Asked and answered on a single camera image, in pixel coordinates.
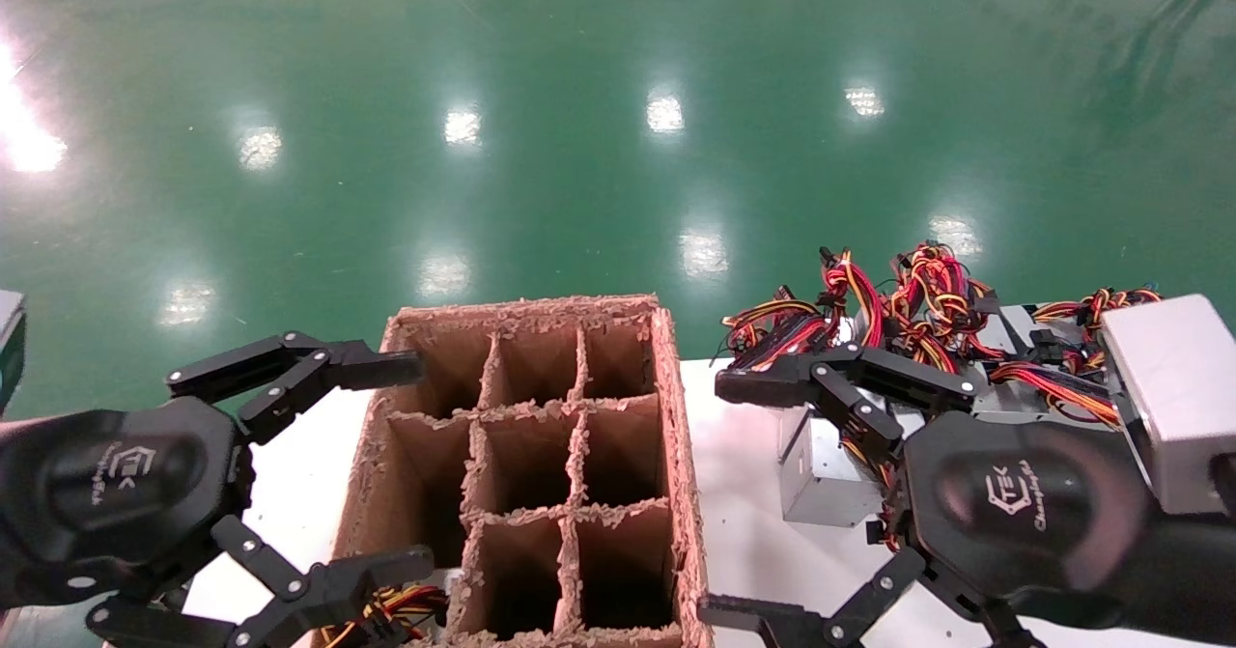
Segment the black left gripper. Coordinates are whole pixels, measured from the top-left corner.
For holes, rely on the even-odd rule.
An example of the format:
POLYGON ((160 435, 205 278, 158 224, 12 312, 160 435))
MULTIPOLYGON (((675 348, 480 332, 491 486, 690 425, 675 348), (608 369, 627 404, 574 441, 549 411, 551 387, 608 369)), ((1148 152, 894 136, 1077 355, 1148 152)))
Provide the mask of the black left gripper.
POLYGON ((273 594, 241 623, 116 594, 91 608, 88 629, 111 647, 292 647, 345 623, 370 647, 410 639, 377 594, 428 578, 433 553, 341 556, 300 573, 236 517, 250 506, 251 460, 234 418, 197 398, 4 423, 2 608, 154 597, 224 552, 273 594))

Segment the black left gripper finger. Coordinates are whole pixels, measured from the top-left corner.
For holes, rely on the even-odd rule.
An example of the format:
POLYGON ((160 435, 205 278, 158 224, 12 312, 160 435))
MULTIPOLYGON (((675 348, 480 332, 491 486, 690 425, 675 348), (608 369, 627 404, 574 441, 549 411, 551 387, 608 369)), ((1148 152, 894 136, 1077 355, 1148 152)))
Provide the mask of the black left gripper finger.
POLYGON ((284 331, 177 369, 166 378, 173 397, 218 402, 252 391, 236 413, 250 441, 269 441, 335 390, 371 391, 415 385, 426 373, 415 350, 375 352, 362 340, 325 343, 284 331))

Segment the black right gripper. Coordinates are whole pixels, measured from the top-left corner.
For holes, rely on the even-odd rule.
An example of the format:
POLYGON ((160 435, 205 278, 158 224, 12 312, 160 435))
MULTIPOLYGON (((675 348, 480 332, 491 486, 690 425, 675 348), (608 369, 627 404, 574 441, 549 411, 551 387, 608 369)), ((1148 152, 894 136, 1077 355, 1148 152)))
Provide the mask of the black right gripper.
POLYGON ((925 585, 967 620, 1117 620, 1112 582, 1154 502, 1124 437, 950 411, 902 446, 908 543, 925 585))

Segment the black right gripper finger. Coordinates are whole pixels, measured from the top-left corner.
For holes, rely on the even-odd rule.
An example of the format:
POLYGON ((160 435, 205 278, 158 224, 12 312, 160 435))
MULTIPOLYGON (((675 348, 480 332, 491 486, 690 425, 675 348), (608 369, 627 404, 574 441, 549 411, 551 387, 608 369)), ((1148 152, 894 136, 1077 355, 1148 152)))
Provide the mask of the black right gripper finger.
POLYGON ((946 608, 980 623, 994 647, 1039 647, 1017 621, 1044 615, 1044 550, 1041 547, 902 547, 834 615, 803 606, 708 594, 698 618, 761 636, 768 647, 860 647, 892 603, 922 585, 946 608))
POLYGON ((875 397, 923 416, 970 411, 976 382, 884 349, 844 344, 821 352, 782 354, 768 370, 726 369, 714 393, 733 406, 812 406, 868 463, 895 463, 905 429, 875 397))

